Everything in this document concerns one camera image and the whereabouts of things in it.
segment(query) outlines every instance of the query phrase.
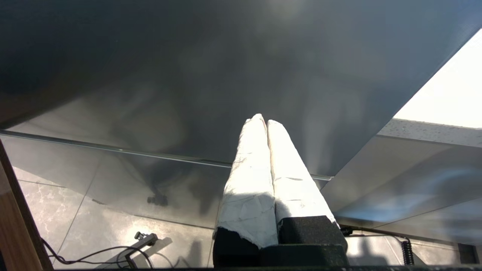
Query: white cloth-wrapped object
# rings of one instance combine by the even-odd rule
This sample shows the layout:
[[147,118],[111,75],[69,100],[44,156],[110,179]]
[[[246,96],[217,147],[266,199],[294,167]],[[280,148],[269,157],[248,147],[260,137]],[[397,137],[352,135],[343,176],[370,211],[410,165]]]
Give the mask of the white cloth-wrapped object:
[[216,225],[259,248],[278,244],[269,155],[266,124],[256,114],[241,130]]
[[268,144],[271,151],[276,222],[279,223],[285,217],[311,216],[327,216],[336,222],[281,123],[268,121]]

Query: speckled countertop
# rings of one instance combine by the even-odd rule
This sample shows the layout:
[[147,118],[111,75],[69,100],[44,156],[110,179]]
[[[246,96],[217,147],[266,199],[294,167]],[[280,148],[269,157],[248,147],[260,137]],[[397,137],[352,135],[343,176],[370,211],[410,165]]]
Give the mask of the speckled countertop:
[[378,133],[482,147],[482,30]]

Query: floor tile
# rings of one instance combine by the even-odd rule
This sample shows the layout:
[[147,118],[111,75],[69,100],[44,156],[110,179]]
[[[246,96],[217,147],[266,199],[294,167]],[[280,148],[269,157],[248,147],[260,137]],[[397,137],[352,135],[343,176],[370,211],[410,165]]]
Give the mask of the floor tile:
[[83,195],[67,188],[19,181],[40,236],[58,251]]
[[11,138],[4,146],[12,166],[30,173],[29,177],[37,176],[82,195],[104,155],[101,150],[23,138]]
[[27,172],[23,169],[20,169],[18,167],[13,166],[13,171],[15,172],[15,176],[17,176],[17,180],[22,180],[22,181],[27,181],[27,182],[32,182],[32,183],[39,183],[39,184],[47,184],[47,185],[53,185],[53,186],[60,186],[59,184],[56,184],[52,181],[49,181],[47,179],[44,179],[40,176],[37,176],[35,174],[32,174],[30,172]]
[[[229,168],[107,153],[87,195],[123,212],[214,228]],[[149,203],[155,192],[164,203]]]
[[[132,245],[137,241],[134,235],[138,231],[159,237],[156,244],[146,250],[154,267],[205,267],[208,264],[213,230],[133,216],[89,197],[84,199],[59,254],[74,260],[101,249]],[[120,251],[108,251],[89,260],[106,261]],[[147,267],[142,256],[135,256],[134,260],[138,267]],[[95,265],[64,266],[56,261],[54,267],[93,268]]]
[[206,266],[207,268],[213,268],[214,267],[213,249],[214,249],[214,240],[211,243],[211,250],[209,251],[209,258],[208,258],[208,265]]

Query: wooden frame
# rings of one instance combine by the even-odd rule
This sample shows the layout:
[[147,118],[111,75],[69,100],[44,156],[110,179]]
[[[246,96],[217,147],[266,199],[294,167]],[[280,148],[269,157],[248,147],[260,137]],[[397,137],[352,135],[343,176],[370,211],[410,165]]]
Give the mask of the wooden frame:
[[8,271],[54,269],[1,140],[0,252]]

